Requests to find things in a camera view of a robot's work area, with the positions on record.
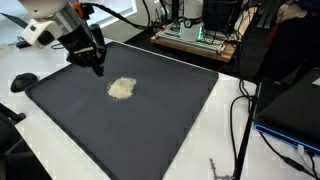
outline black mat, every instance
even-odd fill
[[[119,43],[107,47],[104,77],[70,65],[26,94],[111,179],[161,179],[218,74]],[[129,99],[106,94],[120,77],[137,80]]]

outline cable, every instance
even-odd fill
[[[26,41],[26,40],[24,40],[24,38],[23,38],[23,37],[21,37],[21,36],[18,36],[18,37],[17,37],[17,39],[18,39],[18,41],[19,41],[19,42]]]
[[[309,171],[309,172],[312,172],[313,170],[312,170],[312,167],[310,167],[310,165],[306,162],[306,160],[304,159],[304,147],[302,146],[302,145],[298,145],[298,149],[297,149],[297,153],[299,154],[299,156],[300,156],[300,159],[301,159],[301,161],[303,162],[303,164],[304,164],[304,168],[307,170],[307,171]]]
[[[313,170],[314,176],[315,176],[316,180],[320,180],[319,177],[318,177],[318,174],[316,172],[316,165],[315,165],[314,160],[313,160],[313,155],[309,154],[309,157],[310,157],[310,160],[311,160],[311,163],[312,163],[312,170]]]
[[[179,9],[180,11],[183,11],[183,9],[181,9],[180,7],[174,7],[174,6],[172,6],[171,4],[169,4],[167,1],[163,1],[167,6],[169,6],[169,7],[172,7],[172,8],[175,8],[175,9]]]
[[[58,44],[54,44],[51,46],[51,49],[54,49],[54,50],[59,50],[59,49],[64,49],[64,47],[56,47],[56,46],[61,46],[61,43],[58,43]]]
[[[240,33],[240,26],[241,26],[241,24],[242,24],[243,19],[244,19],[244,17],[243,17],[243,11],[242,11],[242,12],[241,12],[241,20],[240,20],[240,22],[239,22],[238,28],[237,28],[237,29],[234,29],[234,31],[236,31],[235,33],[236,33],[236,36],[237,36],[237,39],[238,39],[238,40],[241,40],[242,37],[243,37],[243,35]]]
[[[276,154],[278,155],[285,163],[287,163],[289,166],[293,167],[294,169],[300,171],[300,172],[304,172],[306,174],[308,174],[309,176],[316,178],[315,175],[311,174],[309,171],[307,171],[303,165],[297,163],[296,161],[294,161],[293,159],[283,156],[281,155],[278,151],[276,151],[271,144],[268,142],[268,140],[265,138],[265,136],[260,132],[260,135],[262,137],[262,139],[264,140],[264,142],[268,145],[268,147]]]
[[[99,8],[99,9],[101,9],[101,10],[103,10],[103,11],[111,14],[112,16],[120,19],[121,21],[124,21],[124,22],[130,24],[131,26],[133,26],[133,27],[135,27],[135,28],[137,28],[137,29],[146,30],[146,29],[148,29],[148,28],[150,28],[150,27],[162,27],[162,26],[166,23],[166,21],[167,21],[167,19],[168,19],[168,12],[167,12],[167,9],[166,9],[166,7],[165,7],[164,1],[163,1],[163,0],[159,0],[159,2],[160,2],[160,4],[161,4],[161,5],[163,6],[163,8],[164,8],[165,18],[164,18],[164,20],[163,20],[160,24],[155,25],[156,23],[154,23],[154,24],[152,24],[151,26],[150,26],[150,19],[151,19],[151,18],[150,18],[150,12],[149,12],[149,8],[148,8],[145,0],[142,0],[142,3],[143,3],[143,5],[144,5],[144,7],[145,7],[145,9],[146,9],[146,12],[147,12],[147,17],[148,17],[148,24],[147,24],[147,26],[135,24],[135,23],[129,21],[128,19],[126,19],[125,17],[123,17],[121,14],[116,13],[115,11],[113,11],[113,10],[111,10],[110,8],[108,8],[108,7],[104,6],[104,5],[101,5],[101,4],[96,4],[96,3],[82,3],[82,5],[83,5],[83,6],[89,5],[89,6],[97,7],[97,8]]]
[[[230,133],[231,133],[231,141],[232,141],[232,149],[233,149],[233,158],[234,158],[234,174],[237,172],[237,163],[238,163],[238,156],[237,156],[237,149],[236,149],[236,144],[234,141],[234,134],[233,134],[233,120],[232,120],[232,110],[233,110],[233,105],[234,103],[241,98],[244,98],[246,96],[239,96],[236,99],[234,99],[231,103],[230,107]]]
[[[157,18],[154,23],[158,22],[158,20],[160,20],[160,15],[159,15],[159,12],[158,12],[158,9],[155,10],[155,17]]]
[[[203,31],[203,33],[204,33],[204,36],[203,36],[204,42],[205,42],[206,44],[208,44],[208,45],[212,45],[212,44],[214,43],[214,40],[216,39],[217,31],[214,31],[214,35],[211,35],[211,33],[210,33],[209,31],[206,31],[206,32]],[[212,37],[211,43],[207,42],[207,40],[206,40],[206,35]]]
[[[252,0],[249,0],[249,1],[246,3],[246,5],[247,5],[247,7],[248,7],[249,24],[250,24],[250,19],[251,19],[250,7],[254,7],[254,11],[253,11],[253,16],[254,16],[254,15],[256,14],[256,9],[255,9],[256,5],[255,5],[255,3],[254,3]]]
[[[246,88],[244,87],[244,80],[243,80],[243,79],[240,79],[239,89],[240,89],[241,94],[248,99],[248,112],[250,112],[251,101],[252,101],[253,98],[249,95],[248,91],[247,91]]]

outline black cable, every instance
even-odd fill
[[[206,40],[206,35],[210,36],[212,38],[212,41],[209,43]],[[203,40],[206,44],[208,45],[212,45],[214,43],[214,40],[216,39],[217,36],[217,31],[214,31],[214,35],[211,35],[211,33],[209,31],[204,32],[204,36],[203,36]]]
[[[160,20],[160,15],[159,15],[158,9],[156,9],[156,11],[155,11],[155,17],[157,19],[154,21],[154,23],[157,23],[157,21]]]
[[[238,28],[234,28],[233,29],[233,34],[235,34],[236,36],[236,39],[233,37],[233,39],[235,39],[236,41],[238,41],[239,43],[237,44],[237,46],[233,46],[233,48],[235,49],[236,51],[236,61],[232,67],[232,71],[234,71],[234,68],[237,66],[237,71],[239,71],[239,68],[240,68],[240,57],[241,57],[241,54],[243,52],[243,47],[244,47],[244,43],[242,42],[242,38],[243,38],[243,35],[240,33],[240,26],[244,20],[244,17],[243,17],[243,12],[241,12],[241,20],[239,22],[239,25],[238,25]]]
[[[18,39],[18,41],[19,41],[19,42],[23,42],[23,41],[25,41],[25,40],[24,40],[24,38],[23,38],[23,37],[21,37],[21,36],[18,36],[18,37],[17,37],[17,39]]]
[[[311,160],[311,163],[312,163],[312,171],[314,173],[314,176],[315,176],[316,180],[320,180],[319,177],[318,177],[317,171],[316,171],[316,165],[315,165],[314,160],[313,160],[313,155],[309,154],[309,157],[310,157],[310,160]]]
[[[58,50],[58,49],[64,49],[64,47],[57,47],[57,46],[61,46],[61,43],[58,43],[58,44],[54,44],[51,46],[51,49],[54,49],[54,50]]]
[[[268,140],[265,138],[265,136],[260,132],[260,135],[262,137],[262,139],[264,140],[264,142],[268,145],[268,147],[276,154],[278,155],[286,164],[288,164],[289,166],[291,166],[292,168],[300,171],[300,172],[304,172],[306,174],[308,174],[309,176],[316,178],[315,175],[311,174],[309,171],[307,171],[303,165],[299,164],[298,162],[294,161],[293,159],[283,156],[281,155],[278,151],[276,151],[271,144],[268,142]]]
[[[174,7],[174,6],[172,6],[171,4],[169,4],[167,1],[163,1],[167,6],[169,6],[169,7],[172,7],[172,8],[175,8],[175,9],[178,9],[178,10],[181,10],[181,11],[183,11],[183,9],[181,9],[180,7]]]
[[[236,149],[236,144],[234,141],[234,134],[233,134],[233,120],[232,120],[232,110],[233,110],[233,105],[234,103],[241,98],[244,98],[246,96],[239,96],[236,99],[234,99],[231,103],[230,107],[230,133],[231,133],[231,141],[232,141],[232,149],[233,149],[233,158],[234,158],[234,174],[237,172],[237,163],[238,163],[238,155],[237,155],[237,149]]]
[[[184,16],[184,0],[183,0],[183,6],[182,6],[182,16]]]
[[[253,98],[249,95],[249,92],[248,92],[248,91],[246,90],[246,88],[244,87],[244,80],[243,80],[243,79],[240,79],[239,89],[240,89],[241,94],[248,99],[248,112],[250,112],[251,101],[252,101]]]
[[[255,5],[255,3],[254,3],[252,0],[249,0],[249,1],[247,2],[247,7],[248,7],[249,24],[250,24],[250,19],[251,19],[250,8],[251,8],[251,7],[255,8],[256,5]]]
[[[89,6],[97,7],[97,8],[99,8],[99,9],[101,9],[101,10],[103,10],[103,11],[111,14],[112,16],[120,19],[121,21],[124,21],[124,22],[130,24],[131,26],[133,26],[133,27],[135,27],[135,28],[137,28],[137,29],[146,30],[146,29],[148,29],[148,28],[150,28],[150,27],[162,27],[162,26],[166,23],[166,21],[167,21],[167,19],[168,19],[168,12],[167,12],[167,9],[166,9],[166,7],[165,7],[165,4],[164,4],[163,0],[159,0],[159,2],[160,2],[160,4],[161,4],[161,5],[163,6],[163,8],[164,8],[165,17],[164,17],[164,20],[163,20],[160,24],[157,24],[157,25],[152,24],[152,26],[150,26],[150,19],[151,19],[151,18],[150,18],[150,12],[149,12],[149,8],[148,8],[145,0],[142,0],[142,3],[143,3],[143,5],[144,5],[144,7],[145,7],[145,9],[146,9],[146,12],[147,12],[147,17],[148,17],[148,24],[147,24],[147,26],[143,26],[143,25],[138,25],[138,24],[132,23],[131,21],[129,21],[128,19],[126,19],[125,17],[123,17],[121,14],[116,13],[115,11],[113,11],[113,10],[111,10],[110,8],[108,8],[108,7],[104,6],[104,5],[101,5],[101,4],[96,4],[96,3],[82,3],[82,5],[89,5]]]

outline wire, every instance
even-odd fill
[[[232,110],[233,110],[233,105],[234,103],[241,98],[244,98],[246,96],[239,96],[236,99],[234,99],[231,103],[230,107],[230,134],[231,134],[231,141],[232,141],[232,149],[233,149],[233,158],[234,158],[234,174],[237,172],[237,163],[238,163],[238,155],[237,155],[237,149],[236,149],[236,144],[234,141],[234,133],[233,133],[233,120],[232,120]]]
[[[302,145],[298,145],[298,149],[297,149],[297,153],[299,154],[300,156],[300,159],[301,161],[303,162],[304,164],[304,168],[309,171],[309,172],[312,172],[312,167],[310,167],[310,165],[306,162],[306,160],[304,159],[304,147]]]
[[[23,41],[25,41],[25,40],[24,40],[24,38],[23,38],[23,37],[21,37],[21,36],[18,36],[18,37],[17,37],[17,39],[18,39],[18,41],[19,41],[19,42],[23,42]]]
[[[206,44],[208,44],[208,45],[212,45],[212,44],[214,43],[214,40],[216,39],[217,31],[214,31],[214,35],[211,35],[211,33],[210,33],[209,31],[206,31],[206,32],[203,31],[203,33],[204,33],[204,36],[203,36],[204,42],[205,42]],[[206,35],[212,37],[212,41],[211,41],[211,42],[207,42],[207,40],[206,40]]]
[[[315,165],[314,160],[313,160],[313,155],[309,154],[309,157],[310,157],[310,160],[311,160],[311,163],[312,163],[312,170],[313,170],[314,176],[315,176],[316,180],[320,180],[319,177],[318,177],[318,174],[316,172],[316,165]]]
[[[142,3],[143,3],[143,5],[144,5],[144,7],[145,7],[145,9],[146,9],[146,12],[147,12],[147,17],[148,17],[148,24],[147,24],[147,26],[135,24],[135,23],[129,21],[128,19],[126,19],[125,17],[123,17],[121,14],[116,13],[115,11],[113,11],[113,10],[111,10],[110,8],[108,8],[108,7],[104,6],[104,5],[101,5],[101,4],[96,4],[96,3],[82,3],[82,5],[83,5],[83,6],[89,5],[89,6],[97,7],[97,8],[99,8],[99,9],[101,9],[101,10],[103,10],[103,11],[111,14],[112,16],[120,19],[121,21],[124,21],[124,22],[130,24],[131,26],[133,26],[133,27],[135,27],[135,28],[137,28],[137,29],[146,30],[146,29],[148,29],[148,28],[150,28],[150,27],[162,27],[162,26],[166,23],[166,21],[167,21],[167,19],[168,19],[168,12],[167,12],[167,8],[165,7],[164,1],[163,1],[163,0],[159,0],[159,2],[160,2],[160,4],[163,6],[164,13],[165,13],[165,17],[164,17],[164,20],[163,20],[160,24],[154,23],[154,24],[152,24],[151,26],[150,26],[150,19],[151,19],[151,18],[150,18],[150,12],[149,12],[149,8],[148,8],[145,0],[142,0]]]
[[[250,13],[250,7],[253,7],[254,8],[254,12],[253,12],[253,16],[256,14],[256,4],[252,1],[252,0],[249,0],[247,2],[247,7],[248,7],[248,15],[249,15],[249,24],[250,24],[250,20],[251,20],[251,13]]]
[[[57,46],[61,46],[61,43],[58,43],[58,44],[54,44],[51,46],[51,49],[54,49],[54,50],[59,50],[59,49],[64,49],[64,47],[57,47]]]
[[[238,40],[241,40],[242,37],[243,37],[243,35],[240,33],[240,26],[241,26],[241,24],[242,24],[242,22],[243,22],[243,19],[244,19],[244,17],[243,17],[243,11],[242,11],[242,12],[241,12],[241,20],[240,20],[240,23],[239,23],[239,25],[238,25],[238,28],[237,28],[237,29],[234,29],[235,34],[236,34]]]
[[[244,87],[244,80],[243,80],[243,79],[240,79],[239,89],[240,89],[241,94],[248,99],[248,112],[250,112],[251,101],[253,100],[253,98],[249,95],[248,91],[247,91],[246,88]]]
[[[271,144],[270,144],[269,141],[266,139],[266,137],[265,137],[261,132],[260,132],[259,134],[261,135],[261,137],[262,137],[262,139],[264,140],[264,142],[266,142],[266,144],[269,146],[269,148],[270,148],[276,155],[278,155],[281,159],[283,159],[284,156],[281,155],[278,151],[276,151],[276,150],[271,146]]]
[[[156,11],[155,11],[155,17],[157,19],[154,22],[158,22],[158,20],[160,20],[160,15],[159,15],[158,9],[156,9]]]
[[[171,4],[169,4],[167,1],[163,1],[167,6],[169,6],[169,7],[172,7],[172,8],[175,8],[175,9],[179,9],[180,11],[183,11],[184,9],[181,9],[180,7],[175,7],[175,6],[172,6]]]

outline workbench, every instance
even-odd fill
[[[246,16],[243,17],[243,20],[241,20],[241,23],[238,28],[241,35],[244,35],[246,33],[246,31],[248,30],[248,27],[249,27],[255,13],[256,13],[256,9],[257,8],[255,8],[255,7],[250,8],[248,13],[246,14]],[[233,38],[235,40],[243,40],[242,39],[243,37],[237,38],[235,35],[233,35]],[[230,62],[230,60],[233,57],[233,55],[235,54],[236,48],[237,48],[235,45],[226,44],[224,51],[221,54],[216,54],[215,52],[208,52],[208,51],[204,51],[204,50],[201,50],[198,48],[186,46],[182,43],[161,40],[161,38],[158,38],[156,35],[151,38],[151,42],[156,45],[161,45],[161,46],[177,49],[177,50],[180,50],[183,52],[188,52],[191,54],[200,55],[203,57],[207,57],[210,59],[214,59],[214,60],[222,61],[222,62],[226,62],[226,63]]]
[[[27,118],[15,127],[53,179],[109,180],[104,171],[24,92],[10,92],[16,75],[30,72],[43,79],[69,65],[65,60],[67,54],[66,50],[52,50],[50,46],[22,50],[12,47],[9,52],[0,54],[0,102],[17,113],[26,114]],[[239,79],[219,74],[218,82],[163,179],[214,180],[210,158],[218,175],[232,175],[234,162],[228,112],[231,102],[241,95],[238,84]],[[245,87],[251,95],[255,93],[255,84],[245,82]],[[248,120],[247,110],[246,99],[237,101],[233,108],[237,151]]]

